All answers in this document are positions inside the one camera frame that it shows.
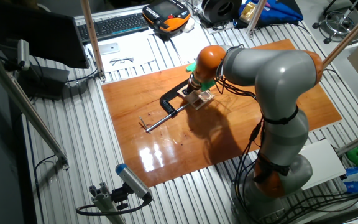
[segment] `handheld device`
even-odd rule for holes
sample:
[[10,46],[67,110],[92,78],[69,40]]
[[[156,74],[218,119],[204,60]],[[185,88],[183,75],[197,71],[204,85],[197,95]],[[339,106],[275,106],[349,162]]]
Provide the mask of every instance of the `handheld device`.
[[143,16],[156,33],[175,35],[185,28],[190,12],[176,0],[159,0],[145,6]]

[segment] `slotted aluminum surface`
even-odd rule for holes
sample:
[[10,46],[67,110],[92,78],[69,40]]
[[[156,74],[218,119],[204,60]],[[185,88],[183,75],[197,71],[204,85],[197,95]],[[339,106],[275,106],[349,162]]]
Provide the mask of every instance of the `slotted aluminum surface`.
[[[99,21],[139,12],[140,9],[141,7],[104,12],[96,14],[94,18]],[[77,24],[85,23],[80,17],[76,20]],[[244,30],[229,29],[209,35],[207,30],[196,23],[193,31],[174,37],[171,42],[162,42],[158,37],[148,35],[147,40],[153,52],[150,57],[155,60],[107,73],[107,83],[194,62],[198,52],[210,44],[244,44],[251,48],[283,39],[290,39],[297,49],[310,50],[325,58],[325,54],[307,31],[297,26],[263,28],[257,30],[254,39],[250,40]],[[95,70],[93,65],[87,70],[80,70],[41,58],[39,61],[42,66],[69,70],[70,80],[84,77]],[[85,217],[75,213],[76,207],[91,204],[88,191],[90,185],[98,186],[100,182],[106,182],[110,189],[122,185],[115,167],[124,161],[101,91],[103,84],[105,83],[101,83],[98,78],[91,78],[86,82],[71,82],[64,89],[61,100],[40,98],[34,104],[59,144],[66,150],[70,165],[68,170],[63,170],[59,168],[56,158],[53,158],[39,166],[37,177],[40,202],[35,189],[34,173],[30,170],[38,223],[43,223],[42,216],[45,223],[109,223],[105,217]],[[324,72],[321,86],[340,112],[343,121],[310,132],[306,144],[326,138],[334,147],[341,147],[358,137],[358,100],[341,77],[333,72]],[[53,155],[53,152],[26,119],[23,125],[29,165],[33,167],[38,161]],[[252,159],[256,158],[254,152],[250,156]],[[237,214],[230,193],[238,163],[239,158],[230,159],[152,187],[154,202],[151,206],[123,217],[127,223],[248,223],[242,215]],[[288,209],[305,197],[341,190],[340,180],[334,179],[292,195],[283,200],[283,204]],[[327,199],[321,198],[316,203],[324,200]],[[133,195],[129,196],[128,202],[130,208],[141,204]]]

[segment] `keyboard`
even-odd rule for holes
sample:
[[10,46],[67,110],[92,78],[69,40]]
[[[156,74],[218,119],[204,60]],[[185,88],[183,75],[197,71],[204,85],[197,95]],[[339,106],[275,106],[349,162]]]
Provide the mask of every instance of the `keyboard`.
[[[148,28],[149,26],[143,18],[142,13],[94,22],[94,29],[98,40],[106,40],[135,32],[142,32]],[[78,26],[78,31],[83,44],[91,42],[86,25]]]

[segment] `wooden block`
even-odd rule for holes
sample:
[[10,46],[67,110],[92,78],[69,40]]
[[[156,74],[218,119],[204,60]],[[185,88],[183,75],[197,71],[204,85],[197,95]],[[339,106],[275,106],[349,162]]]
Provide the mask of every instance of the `wooden block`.
[[[295,49],[290,40],[256,48]],[[216,96],[209,104],[197,111],[188,106],[147,134],[139,116],[151,126],[167,115],[160,97],[189,77],[186,67],[102,86],[124,161],[149,187],[240,156],[261,119],[254,99],[227,91],[220,95],[213,87]],[[254,87],[240,88],[255,92]],[[171,103],[175,108],[184,105],[179,97]],[[301,95],[298,106],[306,113],[310,130],[342,119],[320,85]]]

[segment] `robotic arm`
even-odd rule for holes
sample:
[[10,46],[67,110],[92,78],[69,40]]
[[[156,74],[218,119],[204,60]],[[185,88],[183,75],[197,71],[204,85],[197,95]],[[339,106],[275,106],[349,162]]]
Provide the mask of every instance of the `robotic arm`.
[[197,69],[188,90],[215,77],[220,69],[226,79],[240,86],[255,86],[264,117],[262,147],[253,180],[247,181],[249,202],[268,202],[302,187],[313,174],[308,160],[299,155],[308,138],[305,113],[296,105],[298,97],[321,79],[323,64],[314,52],[303,50],[257,50],[213,45],[197,58]]

